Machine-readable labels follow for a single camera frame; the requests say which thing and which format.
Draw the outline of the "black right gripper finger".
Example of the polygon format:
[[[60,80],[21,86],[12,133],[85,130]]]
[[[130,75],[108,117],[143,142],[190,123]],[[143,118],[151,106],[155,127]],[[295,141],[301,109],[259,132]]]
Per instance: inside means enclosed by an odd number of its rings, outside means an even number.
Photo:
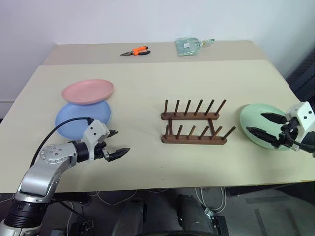
[[[275,136],[267,133],[265,130],[262,130],[256,127],[249,127],[249,126],[247,126],[246,129],[257,138],[264,140],[273,146],[280,145],[279,140]]]
[[[275,114],[275,113],[261,113],[261,115],[268,119],[271,122],[277,123],[277,124],[286,124],[287,119],[283,115]]]

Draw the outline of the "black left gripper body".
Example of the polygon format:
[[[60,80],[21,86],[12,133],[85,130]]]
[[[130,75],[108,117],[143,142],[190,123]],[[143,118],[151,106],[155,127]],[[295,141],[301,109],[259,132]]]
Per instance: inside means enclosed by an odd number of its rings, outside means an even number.
[[[110,154],[106,150],[106,142],[97,143],[94,147],[94,160],[96,159],[105,159],[107,162],[109,162]]]

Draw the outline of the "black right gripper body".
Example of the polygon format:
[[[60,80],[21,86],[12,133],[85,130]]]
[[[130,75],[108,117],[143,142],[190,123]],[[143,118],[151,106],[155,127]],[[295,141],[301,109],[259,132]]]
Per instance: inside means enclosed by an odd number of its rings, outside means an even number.
[[[275,123],[282,124],[281,133],[279,134],[278,140],[275,142],[275,148],[280,146],[292,147],[294,140],[298,135],[298,125],[299,121],[297,118],[292,118],[290,121],[287,121],[286,118],[276,118]]]

